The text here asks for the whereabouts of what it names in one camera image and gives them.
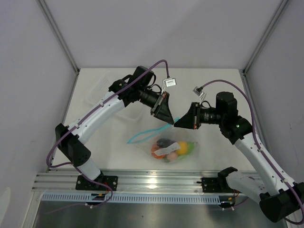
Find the yellow fruit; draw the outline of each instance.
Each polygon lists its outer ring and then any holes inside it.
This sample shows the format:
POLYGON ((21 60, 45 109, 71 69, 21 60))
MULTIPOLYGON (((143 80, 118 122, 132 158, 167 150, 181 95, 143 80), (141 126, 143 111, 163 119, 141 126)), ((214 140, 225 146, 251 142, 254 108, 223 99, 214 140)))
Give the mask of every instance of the yellow fruit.
POLYGON ((176 153, 178 155, 183 155, 185 153, 187 153, 188 150, 188 144, 185 141, 179 141, 177 142, 180 145, 180 149, 176 150, 176 153))

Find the gray wall panel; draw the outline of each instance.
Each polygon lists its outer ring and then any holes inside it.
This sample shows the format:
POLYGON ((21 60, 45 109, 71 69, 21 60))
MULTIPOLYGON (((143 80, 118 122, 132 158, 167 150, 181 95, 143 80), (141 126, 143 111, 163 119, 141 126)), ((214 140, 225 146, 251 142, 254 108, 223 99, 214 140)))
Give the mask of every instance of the gray wall panel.
POLYGON ((304 181, 304 1, 293 0, 248 74, 271 154, 304 181))
POLYGON ((37 3, 1 1, 0 192, 11 188, 3 228, 22 224, 74 78, 37 3))
POLYGON ((80 68, 244 68, 280 0, 47 0, 80 68))

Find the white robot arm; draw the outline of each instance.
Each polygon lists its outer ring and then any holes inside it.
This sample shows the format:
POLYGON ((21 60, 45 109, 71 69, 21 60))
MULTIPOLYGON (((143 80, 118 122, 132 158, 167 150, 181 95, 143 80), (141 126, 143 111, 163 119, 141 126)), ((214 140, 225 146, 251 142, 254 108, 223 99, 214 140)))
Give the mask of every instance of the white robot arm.
POLYGON ((90 158, 91 152, 84 146, 85 143, 109 117, 130 103, 140 101, 151 108, 154 117, 174 123, 169 110, 170 95, 152 90, 153 85, 148 84, 153 77, 155 82, 156 76, 152 71, 137 67, 133 75, 115 81, 109 87, 109 92, 82 117, 68 126, 59 124, 55 128, 56 139, 60 142, 58 148, 88 179, 101 181, 103 174, 90 158))
MULTIPOLYGON (((203 94, 201 89, 196 87, 195 93, 203 94)), ((218 173, 218 185, 223 192, 238 190, 244 193, 257 202, 273 222, 303 207, 304 183, 297 184, 277 164, 250 122, 238 115, 237 100, 232 93, 218 93, 215 108, 192 103, 189 111, 174 126, 199 129, 201 124, 219 125, 222 135, 247 157, 263 181, 259 183, 230 167, 218 173)))

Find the purple fruit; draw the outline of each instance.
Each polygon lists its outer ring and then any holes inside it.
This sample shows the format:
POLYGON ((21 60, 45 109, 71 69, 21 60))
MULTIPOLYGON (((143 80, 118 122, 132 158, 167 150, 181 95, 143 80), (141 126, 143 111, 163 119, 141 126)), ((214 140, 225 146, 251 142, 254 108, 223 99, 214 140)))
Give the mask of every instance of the purple fruit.
POLYGON ((157 143, 158 147, 166 148, 166 147, 172 145, 173 143, 175 143, 175 141, 173 141, 171 139, 162 138, 162 139, 159 139, 156 143, 157 143))

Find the white tag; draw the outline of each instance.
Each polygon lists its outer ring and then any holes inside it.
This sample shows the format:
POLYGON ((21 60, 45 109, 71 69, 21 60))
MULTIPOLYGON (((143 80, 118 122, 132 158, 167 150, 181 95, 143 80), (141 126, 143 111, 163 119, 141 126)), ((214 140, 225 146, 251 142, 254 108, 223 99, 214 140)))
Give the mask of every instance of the white tag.
POLYGON ((165 91, 165 89, 167 87, 170 87, 170 86, 176 86, 176 79, 175 78, 167 78, 167 79, 164 79, 162 81, 162 87, 161 87, 161 93, 163 93, 163 91, 165 91))
POLYGON ((166 83, 166 87, 170 87, 170 86, 176 86, 176 79, 175 78, 170 78, 170 79, 165 79, 164 80, 166 83))
POLYGON ((175 143, 173 143, 172 145, 170 145, 170 146, 168 146, 166 148, 161 148, 159 150, 154 151, 154 153, 157 156, 162 156, 162 155, 169 154, 172 151, 179 150, 180 148, 181 148, 180 145, 177 142, 175 142, 175 143))

